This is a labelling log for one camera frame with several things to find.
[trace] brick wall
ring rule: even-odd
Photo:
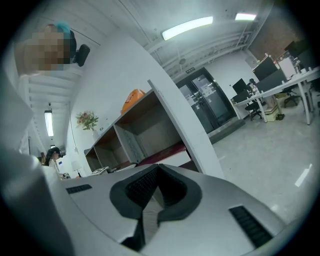
[[[284,7],[274,5],[249,50],[258,60],[262,60],[265,53],[275,60],[285,52],[285,47],[292,41],[302,39],[305,39],[305,36],[294,17]]]

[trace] white ceiling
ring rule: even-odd
[[[225,54],[248,47],[259,32],[272,6],[271,0],[53,0],[39,9],[30,26],[41,28],[55,21],[68,22],[77,48],[90,47],[88,59],[115,30],[122,29],[143,46],[172,79],[191,67],[210,63]],[[238,12],[257,14],[255,22],[236,22]],[[161,32],[181,23],[213,16],[213,24],[199,27],[164,41]],[[46,149],[64,145],[69,102],[83,67],[29,78],[29,99],[34,123]],[[54,137],[49,138],[44,111],[51,103]]]

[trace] orange bag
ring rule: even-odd
[[[132,92],[130,92],[128,98],[126,98],[125,103],[123,104],[121,114],[123,114],[128,108],[130,108],[143,95],[145,95],[145,92],[140,89],[134,89]]]

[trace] glass door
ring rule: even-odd
[[[176,85],[207,134],[236,116],[228,98],[205,68],[189,75]]]
[[[181,86],[179,89],[190,104],[198,119],[200,120],[205,132],[207,134],[212,132],[215,127],[214,124],[210,121],[208,114],[206,113],[207,110],[204,107],[204,100],[202,100],[199,95],[197,95],[197,92],[192,92],[187,84]]]
[[[219,126],[222,126],[234,117],[233,113],[228,109],[227,104],[223,101],[215,82],[209,81],[202,74],[193,79],[192,84],[199,90],[205,102],[210,106]]]

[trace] black grille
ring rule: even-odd
[[[125,193],[144,209],[157,188],[157,169],[154,169],[125,187]]]
[[[74,193],[78,193],[78,192],[89,190],[89,189],[92,189],[92,186],[90,186],[89,184],[84,184],[81,186],[68,187],[66,188],[66,191],[68,192],[68,194],[74,194]]]
[[[256,248],[272,239],[272,236],[245,207],[238,206],[229,209],[229,211]]]
[[[163,196],[164,207],[175,205],[187,193],[186,184],[166,171],[158,172],[158,183]]]

